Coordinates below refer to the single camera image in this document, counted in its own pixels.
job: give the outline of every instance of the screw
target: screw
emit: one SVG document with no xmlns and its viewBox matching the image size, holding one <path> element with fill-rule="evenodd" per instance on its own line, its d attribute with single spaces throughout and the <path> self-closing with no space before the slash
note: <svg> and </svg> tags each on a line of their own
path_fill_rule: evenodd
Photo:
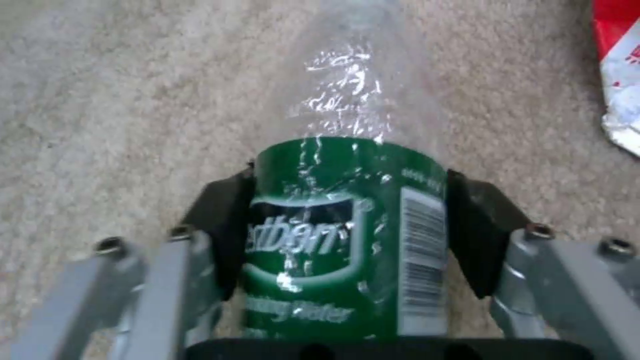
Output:
<svg viewBox="0 0 640 360">
<path fill-rule="evenodd" d="M 556 237 L 555 232 L 545 224 L 535 222 L 527 224 L 525 227 L 525 239 L 533 240 L 551 240 Z"/>
<path fill-rule="evenodd" d="M 113 256 L 116 258 L 123 258 L 127 254 L 124 239 L 118 236 L 99 241 L 94 251 L 96 255 Z"/>
<path fill-rule="evenodd" d="M 178 225 L 169 232 L 169 242 L 184 241 L 193 238 L 193 228 L 191 225 Z"/>
<path fill-rule="evenodd" d="M 617 261 L 628 261 L 637 254 L 634 244 L 615 236 L 605 236 L 598 246 L 600 255 Z"/>
</svg>

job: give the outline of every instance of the brand logo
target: brand logo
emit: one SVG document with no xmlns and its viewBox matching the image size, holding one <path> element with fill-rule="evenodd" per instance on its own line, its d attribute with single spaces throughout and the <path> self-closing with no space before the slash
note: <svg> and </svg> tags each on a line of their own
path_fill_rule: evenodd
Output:
<svg viewBox="0 0 640 360">
<path fill-rule="evenodd" d="M 246 241 L 249 276 L 288 286 L 349 277 L 362 266 L 362 201 L 346 196 L 258 197 Z"/>
<path fill-rule="evenodd" d="M 261 225 L 249 225 L 246 253 L 287 251 L 291 254 L 326 255 L 336 247 L 339 238 L 347 237 L 346 224 L 296 224 L 285 215 L 267 217 Z"/>
</svg>

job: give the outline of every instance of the plastic bottle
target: plastic bottle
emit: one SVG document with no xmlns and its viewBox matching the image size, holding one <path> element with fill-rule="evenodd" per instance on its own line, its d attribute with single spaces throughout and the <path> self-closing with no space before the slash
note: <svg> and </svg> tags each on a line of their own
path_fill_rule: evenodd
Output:
<svg viewBox="0 0 640 360">
<path fill-rule="evenodd" d="M 395 1 L 333 0 L 265 113 L 243 286 L 247 337 L 446 333 L 444 118 Z"/>
</svg>

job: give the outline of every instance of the beige carpet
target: beige carpet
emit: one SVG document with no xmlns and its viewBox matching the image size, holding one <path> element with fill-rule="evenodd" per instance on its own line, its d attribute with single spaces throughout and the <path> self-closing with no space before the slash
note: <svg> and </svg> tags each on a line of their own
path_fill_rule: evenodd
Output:
<svg viewBox="0 0 640 360">
<path fill-rule="evenodd" d="M 0 2 L 0 343 L 64 262 L 112 234 L 152 254 L 206 182 L 243 167 L 317 3 Z M 566 239 L 640 241 L 640 163 L 600 130 L 589 2 L 440 3 L 405 2 L 441 79 L 452 165 Z M 451 268 L 452 334 L 498 336 Z"/>
</svg>

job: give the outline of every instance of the barcode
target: barcode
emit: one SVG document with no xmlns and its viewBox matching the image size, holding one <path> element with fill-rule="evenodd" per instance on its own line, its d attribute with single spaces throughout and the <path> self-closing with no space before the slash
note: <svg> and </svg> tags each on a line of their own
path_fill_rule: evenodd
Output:
<svg viewBox="0 0 640 360">
<path fill-rule="evenodd" d="M 398 335 L 443 334 L 447 254 L 444 203 L 405 187 L 400 208 Z"/>
</svg>

